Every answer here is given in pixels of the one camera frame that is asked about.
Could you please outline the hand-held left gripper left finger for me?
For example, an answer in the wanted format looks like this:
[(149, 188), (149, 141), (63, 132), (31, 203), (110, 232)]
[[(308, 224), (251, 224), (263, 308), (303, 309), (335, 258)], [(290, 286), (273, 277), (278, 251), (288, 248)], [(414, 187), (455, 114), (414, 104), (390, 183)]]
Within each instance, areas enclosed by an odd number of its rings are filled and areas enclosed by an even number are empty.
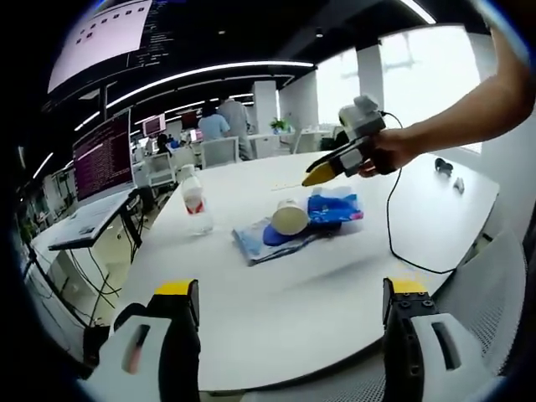
[(199, 401), (198, 281), (169, 281), (124, 307), (83, 381), (94, 401)]

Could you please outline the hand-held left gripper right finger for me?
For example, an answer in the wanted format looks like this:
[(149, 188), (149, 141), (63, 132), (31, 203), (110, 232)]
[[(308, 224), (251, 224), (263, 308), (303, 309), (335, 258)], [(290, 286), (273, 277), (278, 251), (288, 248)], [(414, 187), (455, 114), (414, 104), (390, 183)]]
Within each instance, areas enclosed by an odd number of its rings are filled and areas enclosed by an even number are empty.
[(383, 291), (385, 401), (468, 401), (492, 382), (480, 343), (419, 282)]

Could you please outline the person's right hand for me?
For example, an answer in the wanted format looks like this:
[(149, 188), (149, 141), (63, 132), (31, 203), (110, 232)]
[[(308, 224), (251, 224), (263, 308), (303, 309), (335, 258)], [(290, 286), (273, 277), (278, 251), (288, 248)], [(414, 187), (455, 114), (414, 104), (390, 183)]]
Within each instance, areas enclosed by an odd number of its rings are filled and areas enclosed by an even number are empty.
[(391, 174), (420, 155), (412, 127), (386, 129), (373, 139), (374, 150), (381, 150), (386, 155), (386, 160), (380, 161), (376, 157), (367, 159), (358, 169), (358, 174), (363, 178)]

